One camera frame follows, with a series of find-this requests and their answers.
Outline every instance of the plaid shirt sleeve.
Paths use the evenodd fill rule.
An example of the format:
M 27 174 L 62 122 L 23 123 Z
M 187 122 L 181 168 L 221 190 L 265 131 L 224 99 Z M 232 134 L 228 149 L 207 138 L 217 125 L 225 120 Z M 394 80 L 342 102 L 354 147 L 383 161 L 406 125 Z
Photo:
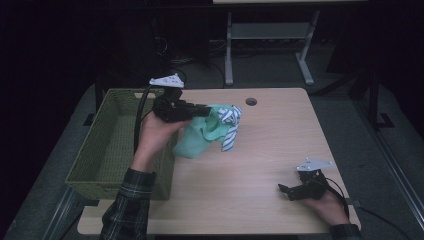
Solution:
M 146 239 L 155 173 L 128 169 L 115 202 L 102 217 L 100 239 Z

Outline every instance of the white striped cloth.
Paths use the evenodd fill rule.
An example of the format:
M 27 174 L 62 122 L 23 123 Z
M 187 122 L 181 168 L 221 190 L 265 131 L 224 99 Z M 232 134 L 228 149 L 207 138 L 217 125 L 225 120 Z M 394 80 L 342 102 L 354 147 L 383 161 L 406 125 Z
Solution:
M 237 130 L 238 130 L 241 114 L 242 114 L 241 108 L 234 105 L 232 106 L 232 109 L 220 108 L 218 110 L 218 116 L 221 122 L 223 124 L 233 125 L 232 127 L 230 127 L 230 129 L 228 129 L 228 132 L 224 137 L 221 151 L 225 152 L 233 148 L 234 141 L 236 140 L 236 135 L 237 135 Z

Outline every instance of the person's hand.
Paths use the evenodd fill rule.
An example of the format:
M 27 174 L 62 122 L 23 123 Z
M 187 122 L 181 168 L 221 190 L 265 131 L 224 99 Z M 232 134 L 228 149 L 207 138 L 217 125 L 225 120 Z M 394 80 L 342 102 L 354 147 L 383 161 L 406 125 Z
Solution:
M 320 200 L 308 198 L 300 200 L 300 202 L 312 208 L 321 217 L 321 219 L 330 226 L 350 224 L 350 221 L 343 210 L 343 205 L 340 203 L 339 199 L 328 190 L 324 193 Z
M 187 126 L 190 121 L 165 123 L 153 112 L 144 119 L 137 151 L 131 168 L 137 171 L 151 172 L 154 165 L 154 156 L 165 147 L 169 138 L 180 128 Z

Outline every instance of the sleeve cuff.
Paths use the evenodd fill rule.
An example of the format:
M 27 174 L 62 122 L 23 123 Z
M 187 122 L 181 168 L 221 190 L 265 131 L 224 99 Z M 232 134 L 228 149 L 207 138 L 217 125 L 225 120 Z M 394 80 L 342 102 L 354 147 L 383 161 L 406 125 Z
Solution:
M 340 224 L 330 227 L 330 233 L 333 239 L 344 239 L 347 237 L 361 238 L 359 228 L 355 224 Z
M 119 194 L 131 199 L 150 199 L 156 181 L 156 173 L 139 172 L 128 168 Z

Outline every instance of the wooden table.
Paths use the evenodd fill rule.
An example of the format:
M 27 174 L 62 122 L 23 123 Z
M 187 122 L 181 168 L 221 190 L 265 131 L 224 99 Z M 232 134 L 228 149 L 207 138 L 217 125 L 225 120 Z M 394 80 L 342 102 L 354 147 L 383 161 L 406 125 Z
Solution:
M 255 98 L 257 105 L 248 106 L 247 98 Z M 182 99 L 242 107 L 239 133 L 231 152 L 221 152 L 214 142 L 198 159 L 176 159 L 170 200 L 151 203 L 149 234 L 328 232 L 313 211 L 289 201 L 277 186 L 300 185 L 295 167 L 306 157 L 334 161 L 303 89 L 184 90 Z M 348 195 L 337 167 L 323 173 Z M 99 234 L 112 202 L 85 207 L 78 231 Z M 350 212 L 359 225 L 352 206 Z

